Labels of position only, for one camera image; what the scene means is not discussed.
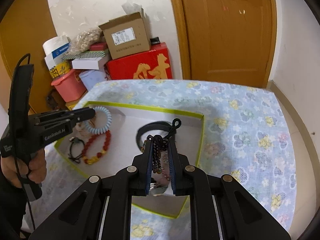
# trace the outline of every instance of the white shipping label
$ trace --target white shipping label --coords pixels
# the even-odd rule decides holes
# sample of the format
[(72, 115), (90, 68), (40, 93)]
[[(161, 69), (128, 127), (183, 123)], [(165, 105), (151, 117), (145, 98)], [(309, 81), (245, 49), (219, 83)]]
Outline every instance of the white shipping label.
[(112, 33), (111, 36), (115, 45), (119, 45), (136, 39), (132, 27), (116, 33)]

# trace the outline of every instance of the spiral hair tie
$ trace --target spiral hair tie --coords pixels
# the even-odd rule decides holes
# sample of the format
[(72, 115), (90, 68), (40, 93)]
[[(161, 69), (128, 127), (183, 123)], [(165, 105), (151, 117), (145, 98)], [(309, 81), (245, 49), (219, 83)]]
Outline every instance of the spiral hair tie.
[(92, 134), (103, 134), (103, 133), (106, 133), (108, 130), (109, 130), (109, 127), (111, 125), (111, 121), (112, 121), (112, 117), (111, 117), (111, 113), (108, 109), (106, 109), (105, 107), (103, 106), (95, 106), (93, 108), (96, 112), (97, 111), (101, 111), (101, 112), (104, 112), (107, 116), (107, 124), (103, 127), (103, 128), (93, 128), (89, 121), (86, 120), (84, 121), (84, 124), (85, 124), (85, 128)]

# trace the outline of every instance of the finger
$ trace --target finger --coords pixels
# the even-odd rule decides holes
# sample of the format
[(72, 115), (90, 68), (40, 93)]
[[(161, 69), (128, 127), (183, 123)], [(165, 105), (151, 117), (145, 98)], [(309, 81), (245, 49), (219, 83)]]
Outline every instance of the finger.
[(40, 169), (42, 166), (46, 166), (46, 164), (44, 149), (41, 149), (37, 152), (36, 157), (29, 162), (29, 168), (34, 171)]
[[(29, 172), (28, 166), (20, 159), (17, 159), (18, 168), (21, 175), (26, 175)], [(3, 163), (9, 170), (17, 172), (16, 164), (14, 162), (13, 156), (9, 156), (1, 159), (1, 163)]]
[(2, 173), (7, 178), (7, 180), (12, 183), (12, 185), (21, 188), (21, 183), (18, 179), (17, 173), (5, 167), (2, 168)]
[(38, 170), (32, 171), (29, 174), (29, 179), (39, 184), (42, 181), (44, 181), (46, 175), (47, 175), (47, 167), (43, 166)]

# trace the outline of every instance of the floral tablecloth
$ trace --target floral tablecloth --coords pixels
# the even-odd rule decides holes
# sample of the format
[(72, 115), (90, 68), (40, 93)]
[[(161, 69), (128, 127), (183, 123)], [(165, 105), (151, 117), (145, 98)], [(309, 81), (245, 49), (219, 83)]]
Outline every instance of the floral tablecloth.
[[(289, 230), (296, 198), (289, 130), (272, 92), (245, 86), (181, 80), (121, 80), (97, 84), (78, 103), (108, 101), (159, 106), (205, 115), (199, 167), (231, 174)], [(32, 203), (39, 225), (85, 180), (50, 145), (43, 196)], [(190, 239), (188, 204), (177, 219), (132, 207), (131, 238)]]

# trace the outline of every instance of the silver screw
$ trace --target silver screw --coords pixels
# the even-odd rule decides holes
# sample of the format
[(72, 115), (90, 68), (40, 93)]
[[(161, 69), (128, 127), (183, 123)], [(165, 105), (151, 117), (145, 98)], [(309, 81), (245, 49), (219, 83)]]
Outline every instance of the silver screw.
[(97, 181), (99, 181), (99, 177), (98, 176), (91, 176), (90, 177), (90, 179), (89, 179), (89, 181), (91, 182), (91, 183), (96, 183)]
[(135, 167), (135, 166), (129, 166), (128, 168), (127, 168), (127, 171), (128, 172), (135, 172), (137, 170), (137, 168)]
[(194, 166), (192, 166), (192, 165), (188, 165), (188, 166), (185, 167), (185, 169), (186, 169), (186, 171), (193, 172), (193, 171), (195, 171), (196, 168)]
[(223, 180), (224, 180), (225, 182), (231, 182), (231, 181), (233, 180), (233, 178), (232, 178), (232, 176), (230, 176), (230, 175), (224, 175), (224, 176), (223, 176)]

